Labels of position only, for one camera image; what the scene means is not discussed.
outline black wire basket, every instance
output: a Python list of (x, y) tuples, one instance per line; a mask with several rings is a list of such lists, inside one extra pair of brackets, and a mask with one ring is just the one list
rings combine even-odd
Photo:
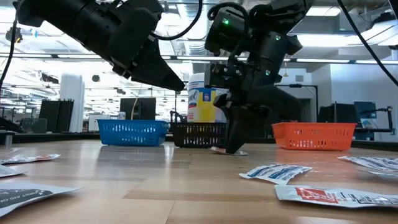
[(222, 147), (224, 123), (171, 123), (174, 144), (186, 148)]

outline white packet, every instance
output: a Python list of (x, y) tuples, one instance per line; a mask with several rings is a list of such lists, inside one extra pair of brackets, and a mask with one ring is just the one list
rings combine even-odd
[(0, 217), (7, 215), (18, 207), (46, 199), (53, 195), (79, 189), (30, 184), (26, 182), (0, 183)]
[(267, 180), (275, 184), (286, 185), (290, 179), (297, 174), (301, 174), (311, 170), (311, 167), (274, 164), (269, 166), (260, 166), (247, 172), (247, 174), (239, 174), (246, 179)]
[(27, 163), (27, 162), (36, 162), (36, 161), (49, 161), (60, 157), (59, 154), (50, 154), (44, 156), (36, 156), (36, 157), (13, 157), (10, 159), (4, 159), (0, 163), (1, 164), (17, 164), (17, 163)]
[(0, 165), (0, 178), (1, 177), (10, 177), (13, 175), (21, 175), (24, 173), (26, 173), (26, 172), (18, 172), (14, 169), (11, 169), (10, 167)]
[(220, 149), (220, 148), (214, 147), (214, 146), (211, 147), (210, 150), (216, 152), (217, 154), (229, 155), (229, 156), (247, 156), (247, 155), (249, 155), (248, 153), (240, 151), (240, 150), (236, 151), (234, 154), (226, 153), (226, 149)]
[(386, 174), (386, 173), (380, 173), (380, 172), (372, 172), (372, 171), (367, 171), (368, 173), (377, 175), (379, 177), (388, 177), (388, 178), (398, 178), (398, 175), (396, 174)]
[(276, 185), (279, 200), (345, 208), (397, 207), (398, 195), (382, 195), (349, 189), (324, 189), (299, 185)]
[(398, 159), (378, 158), (378, 157), (348, 157), (343, 156), (339, 159), (354, 162), (358, 165), (373, 168), (381, 171), (398, 171)]

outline blue plastic basket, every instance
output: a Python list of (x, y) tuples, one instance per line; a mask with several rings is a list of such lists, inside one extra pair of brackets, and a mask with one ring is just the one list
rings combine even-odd
[(165, 121), (99, 119), (102, 144), (112, 146), (159, 146), (165, 141)]

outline wooden table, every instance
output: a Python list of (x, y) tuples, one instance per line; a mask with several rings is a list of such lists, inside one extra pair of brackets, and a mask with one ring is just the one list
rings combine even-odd
[(214, 155), (205, 149), (109, 147), (99, 141), (14, 145), (0, 157), (59, 153), (51, 162), (12, 166), (29, 171), (2, 182), (29, 181), (85, 187), (19, 208), (0, 223), (397, 223), (398, 210), (343, 209), (280, 202), (274, 185), (246, 180), (241, 172), (271, 163), (313, 168), (289, 184), (341, 187), (398, 195), (398, 180), (359, 171), (339, 156), (398, 157), (396, 152), (286, 151), (275, 145), (247, 144), (247, 157)]

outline orange plastic basket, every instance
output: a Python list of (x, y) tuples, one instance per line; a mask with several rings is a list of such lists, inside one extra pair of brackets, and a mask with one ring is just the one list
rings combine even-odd
[(347, 151), (355, 123), (273, 124), (276, 144), (284, 149)]

